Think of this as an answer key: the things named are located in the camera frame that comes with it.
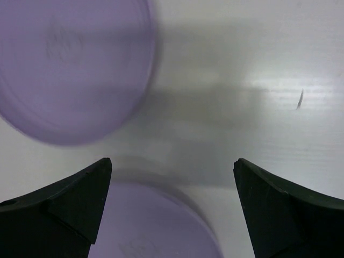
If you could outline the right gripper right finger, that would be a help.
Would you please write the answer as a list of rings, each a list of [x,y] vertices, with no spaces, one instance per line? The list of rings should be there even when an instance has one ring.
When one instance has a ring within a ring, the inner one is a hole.
[[[343,257],[343,200],[238,159],[233,174],[255,257]]]

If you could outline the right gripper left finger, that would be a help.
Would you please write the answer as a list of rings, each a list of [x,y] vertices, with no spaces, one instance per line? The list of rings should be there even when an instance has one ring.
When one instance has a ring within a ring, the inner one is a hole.
[[[1,257],[88,257],[112,174],[109,158],[1,202]]]

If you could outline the near purple plate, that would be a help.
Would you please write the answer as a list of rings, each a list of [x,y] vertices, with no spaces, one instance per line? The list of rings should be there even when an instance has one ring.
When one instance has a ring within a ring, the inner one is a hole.
[[[207,223],[178,198],[139,183],[112,182],[89,257],[222,257]]]

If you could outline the purple plate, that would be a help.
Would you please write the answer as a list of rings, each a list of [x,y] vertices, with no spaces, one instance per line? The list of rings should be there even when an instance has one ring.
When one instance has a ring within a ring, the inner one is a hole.
[[[207,223],[178,198],[139,183],[112,182],[89,257],[222,257]]]
[[[152,1],[1,1],[1,116],[54,145],[97,141],[145,97]]]

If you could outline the far purple plate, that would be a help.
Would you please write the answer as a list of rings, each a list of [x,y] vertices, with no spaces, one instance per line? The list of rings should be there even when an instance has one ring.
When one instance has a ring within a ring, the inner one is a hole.
[[[1,116],[54,145],[97,141],[145,97],[152,1],[1,1]]]

